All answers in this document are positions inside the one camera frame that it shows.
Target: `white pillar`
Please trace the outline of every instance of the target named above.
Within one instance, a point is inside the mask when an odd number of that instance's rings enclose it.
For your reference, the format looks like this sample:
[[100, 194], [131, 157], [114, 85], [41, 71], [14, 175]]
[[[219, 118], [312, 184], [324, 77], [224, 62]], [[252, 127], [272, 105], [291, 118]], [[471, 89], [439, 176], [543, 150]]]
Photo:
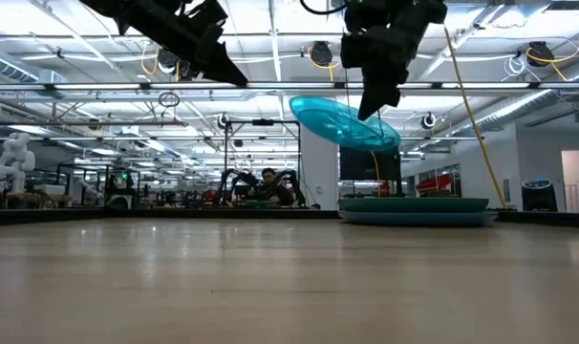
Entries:
[[336, 144], [302, 127], [300, 189], [308, 205], [319, 204], [322, 210], [336, 210], [338, 199], [338, 157]]

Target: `man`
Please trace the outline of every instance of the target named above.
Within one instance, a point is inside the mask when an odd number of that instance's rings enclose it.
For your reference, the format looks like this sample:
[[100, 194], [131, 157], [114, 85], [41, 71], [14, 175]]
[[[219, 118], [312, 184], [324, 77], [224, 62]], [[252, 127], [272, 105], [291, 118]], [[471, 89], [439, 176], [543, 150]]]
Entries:
[[[264, 180], [264, 188], [262, 190], [263, 195], [271, 195], [268, 201], [272, 205], [292, 205], [293, 204], [293, 196], [291, 192], [287, 190], [283, 185], [275, 185], [274, 179], [276, 177], [276, 173], [272, 168], [265, 168], [262, 170], [262, 179]], [[256, 191], [254, 189], [249, 190], [247, 193], [249, 197], [254, 197], [256, 195]]]

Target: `ceiling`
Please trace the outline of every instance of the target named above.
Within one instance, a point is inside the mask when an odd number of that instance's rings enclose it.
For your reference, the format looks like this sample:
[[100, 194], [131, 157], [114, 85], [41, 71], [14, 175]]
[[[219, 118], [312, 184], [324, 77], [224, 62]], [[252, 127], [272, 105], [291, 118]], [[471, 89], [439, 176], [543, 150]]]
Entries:
[[[0, 54], [3, 54], [21, 68], [38, 73], [41, 70], [51, 70], [64, 76], [68, 82], [168, 82], [174, 81], [172, 75], [157, 69], [149, 75], [141, 67], [141, 62], [149, 71], [156, 66], [153, 57], [156, 55], [156, 44], [135, 30], [130, 30], [126, 36], [118, 36], [118, 29], [112, 19], [102, 17], [84, 7], [77, 0], [51, 0], [48, 5], [54, 20], [47, 13], [33, 4], [36, 0], [0, 0]], [[222, 40], [226, 44], [228, 54], [238, 64], [242, 72], [250, 81], [361, 81], [361, 73], [357, 69], [344, 70], [338, 66], [332, 70], [315, 68], [307, 57], [301, 56], [315, 40], [328, 41], [332, 53], [339, 55], [340, 35], [344, 23], [340, 15], [329, 16], [312, 15], [300, 6], [298, 0], [220, 0], [229, 18], [226, 20], [225, 34]], [[309, 0], [309, 5], [316, 9], [325, 9], [326, 1]], [[579, 11], [544, 11], [548, 1], [519, 1], [520, 6], [508, 7], [500, 17], [484, 26], [483, 30], [472, 32], [464, 39], [465, 42], [457, 47], [460, 59], [461, 76], [464, 81], [522, 81], [525, 75], [533, 78], [530, 73], [541, 79], [555, 74], [550, 68], [532, 68], [531, 72], [522, 70], [521, 73], [510, 75], [507, 66], [509, 57], [517, 50], [525, 50], [530, 41], [546, 41], [556, 56], [568, 56], [577, 52], [579, 37]], [[470, 28], [472, 21], [485, 9], [485, 2], [452, 1], [448, 4], [449, 13], [445, 26], [449, 29], [455, 41], [461, 41], [465, 32]], [[75, 39], [75, 35], [67, 28], [70, 27], [85, 39], [86, 44]], [[271, 35], [274, 27], [276, 35]], [[275, 68], [274, 56], [278, 47], [280, 56], [279, 68]], [[425, 73], [434, 57], [446, 47], [443, 26], [431, 25], [423, 38], [418, 58], [410, 65], [412, 81], [455, 81], [456, 75], [453, 64], [443, 61], [431, 73]], [[93, 50], [107, 59], [113, 60], [114, 68], [104, 61], [97, 61]], [[559, 63], [560, 69], [579, 60], [573, 58]], [[12, 80], [0, 75], [1, 83], [10, 83]], [[293, 119], [289, 108], [289, 100], [293, 94], [250, 94], [249, 92], [228, 91], [218, 93], [211, 99], [207, 91], [181, 92], [182, 97], [190, 98], [183, 101], [175, 109], [166, 110], [166, 120], [172, 117], [179, 118], [189, 127], [159, 125], [139, 125], [136, 123], [131, 129], [138, 127], [140, 135], [154, 137], [170, 136], [216, 136], [222, 131], [216, 129], [218, 115], [226, 113], [233, 120], [248, 120], [253, 118]], [[55, 115], [66, 112], [61, 120], [84, 121], [100, 118], [104, 121], [153, 121], [160, 120], [162, 107], [156, 106], [156, 96], [153, 93], [146, 100], [143, 94], [134, 92], [110, 93], [120, 97], [129, 97], [122, 100], [78, 101], [87, 95], [80, 92], [70, 92], [68, 97], [60, 100], [37, 98], [37, 94], [0, 93], [0, 97], [11, 103], [19, 103], [32, 110], [28, 120], [50, 120]], [[341, 102], [347, 102], [343, 92], [327, 95]], [[479, 111], [500, 99], [499, 95], [472, 96], [469, 103], [473, 110]], [[349, 104], [357, 106], [360, 96], [349, 97]], [[562, 104], [550, 110], [563, 112], [569, 104]], [[439, 121], [435, 129], [452, 127], [466, 118], [461, 95], [447, 93], [441, 96], [411, 94], [402, 98], [397, 108], [385, 107], [381, 111], [382, 120], [392, 125], [403, 136], [423, 136], [419, 121], [424, 114], [433, 113]], [[552, 121], [546, 125], [556, 125]], [[87, 127], [64, 128], [65, 133], [71, 131], [80, 136], [109, 136], [117, 135], [121, 128], [103, 127], [92, 131]], [[287, 136], [286, 140], [255, 140], [245, 142], [243, 150], [269, 151], [290, 150], [296, 142], [283, 126], [253, 127], [246, 125], [239, 135], [257, 136]], [[206, 159], [218, 158], [211, 143], [197, 141], [168, 141], [163, 142], [167, 147], [185, 154], [189, 158], [200, 159], [202, 166], [212, 166]], [[92, 144], [84, 142], [80, 146], [92, 148]], [[134, 147], [128, 143], [112, 142], [105, 144], [106, 148], [124, 149], [122, 154], [131, 157], [158, 157], [150, 148]], [[278, 159], [279, 163], [287, 165], [288, 161]], [[204, 169], [204, 174], [213, 175], [215, 168]]]

